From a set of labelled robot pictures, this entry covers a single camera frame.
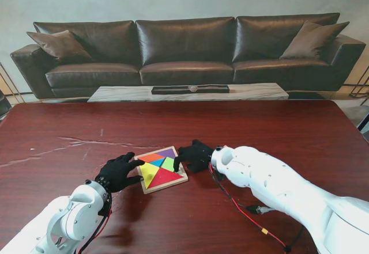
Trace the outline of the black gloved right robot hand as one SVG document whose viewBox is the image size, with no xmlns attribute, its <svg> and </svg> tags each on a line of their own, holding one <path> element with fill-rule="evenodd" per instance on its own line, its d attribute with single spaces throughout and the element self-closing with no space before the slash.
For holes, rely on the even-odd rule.
<svg viewBox="0 0 369 254">
<path fill-rule="evenodd" d="M 182 162 L 187 162 L 187 168 L 193 173 L 208 169 L 213 152 L 213 148 L 194 139 L 190 146 L 178 149 L 178 156 L 174 159 L 174 171 L 179 170 L 179 164 Z"/>
</svg>

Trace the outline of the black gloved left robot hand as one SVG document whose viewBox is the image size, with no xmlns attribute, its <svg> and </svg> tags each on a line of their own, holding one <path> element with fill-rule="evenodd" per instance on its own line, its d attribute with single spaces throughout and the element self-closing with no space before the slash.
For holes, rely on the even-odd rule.
<svg viewBox="0 0 369 254">
<path fill-rule="evenodd" d="M 95 182 L 104 187 L 110 193 L 120 192 L 130 185 L 143 180 L 140 175 L 128 177 L 127 175 L 136 167 L 143 165 L 142 160 L 133 160 L 134 153 L 128 152 L 115 159 L 108 160 L 95 177 Z"/>
</svg>

